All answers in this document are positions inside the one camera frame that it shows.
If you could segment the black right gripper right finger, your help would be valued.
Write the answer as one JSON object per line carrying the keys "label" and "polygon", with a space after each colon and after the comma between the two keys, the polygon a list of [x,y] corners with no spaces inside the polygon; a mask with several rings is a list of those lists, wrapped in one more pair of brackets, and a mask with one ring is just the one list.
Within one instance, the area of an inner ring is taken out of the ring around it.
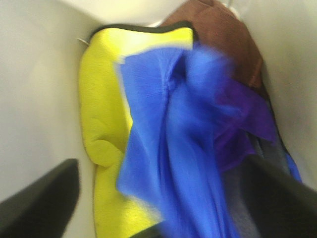
{"label": "black right gripper right finger", "polygon": [[317,236],[317,193],[257,155],[229,170],[229,210],[242,238]]}

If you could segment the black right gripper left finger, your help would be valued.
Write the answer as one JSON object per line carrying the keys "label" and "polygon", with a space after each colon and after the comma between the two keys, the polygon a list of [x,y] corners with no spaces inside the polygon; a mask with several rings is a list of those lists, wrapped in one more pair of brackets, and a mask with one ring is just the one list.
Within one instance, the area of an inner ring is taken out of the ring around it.
{"label": "black right gripper left finger", "polygon": [[2,238],[60,238],[80,194],[78,161],[67,159],[0,204]]}

